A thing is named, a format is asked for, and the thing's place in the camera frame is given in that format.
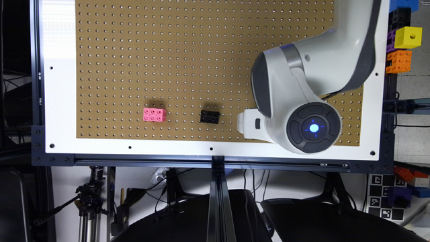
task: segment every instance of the yellow lego brick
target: yellow lego brick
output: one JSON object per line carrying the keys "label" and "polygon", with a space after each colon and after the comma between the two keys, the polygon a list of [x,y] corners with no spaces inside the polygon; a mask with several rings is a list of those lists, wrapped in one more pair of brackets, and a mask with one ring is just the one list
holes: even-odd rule
{"label": "yellow lego brick", "polygon": [[403,27],[396,31],[395,48],[415,48],[421,46],[423,29],[420,27]]}

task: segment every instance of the pink lego brick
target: pink lego brick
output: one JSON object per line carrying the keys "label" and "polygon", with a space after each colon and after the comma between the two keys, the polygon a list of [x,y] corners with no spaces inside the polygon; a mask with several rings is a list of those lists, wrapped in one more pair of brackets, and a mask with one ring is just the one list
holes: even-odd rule
{"label": "pink lego brick", "polygon": [[154,122],[166,121],[166,110],[162,108],[144,108],[143,120]]}

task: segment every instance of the tripod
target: tripod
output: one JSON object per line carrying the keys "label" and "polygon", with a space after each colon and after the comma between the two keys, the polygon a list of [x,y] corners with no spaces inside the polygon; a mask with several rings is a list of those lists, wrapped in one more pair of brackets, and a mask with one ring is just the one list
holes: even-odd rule
{"label": "tripod", "polygon": [[37,218],[34,220],[34,224],[39,226],[42,223],[45,223],[48,219],[60,212],[64,207],[72,202],[75,202],[80,216],[79,241],[98,241],[100,214],[108,214],[106,210],[101,208],[103,202],[100,198],[100,194],[101,187],[103,186],[103,179],[103,167],[91,167],[89,182],[83,186],[79,186],[76,189],[76,193],[78,195],[63,205],[54,208],[40,218]]}

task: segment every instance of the black bracket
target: black bracket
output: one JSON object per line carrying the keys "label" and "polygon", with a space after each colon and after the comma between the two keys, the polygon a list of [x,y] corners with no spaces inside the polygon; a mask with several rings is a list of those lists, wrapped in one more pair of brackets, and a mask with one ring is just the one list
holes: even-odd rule
{"label": "black bracket", "polygon": [[73,154],[46,153],[45,125],[32,126],[32,165],[35,166],[73,166]]}
{"label": "black bracket", "polygon": [[236,242],[224,157],[212,157],[207,242]]}

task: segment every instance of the orange lego brick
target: orange lego brick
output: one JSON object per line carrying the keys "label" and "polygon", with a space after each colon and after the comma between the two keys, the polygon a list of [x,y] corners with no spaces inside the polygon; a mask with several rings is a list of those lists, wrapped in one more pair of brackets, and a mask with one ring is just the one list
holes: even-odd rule
{"label": "orange lego brick", "polygon": [[411,58],[410,57],[395,57],[392,59],[391,65],[394,64],[410,64]]}
{"label": "orange lego brick", "polygon": [[391,61],[392,59],[396,57],[412,57],[412,51],[411,50],[396,50],[387,56],[387,61]]}
{"label": "orange lego brick", "polygon": [[394,64],[391,66],[391,73],[403,73],[411,70],[410,64]]}

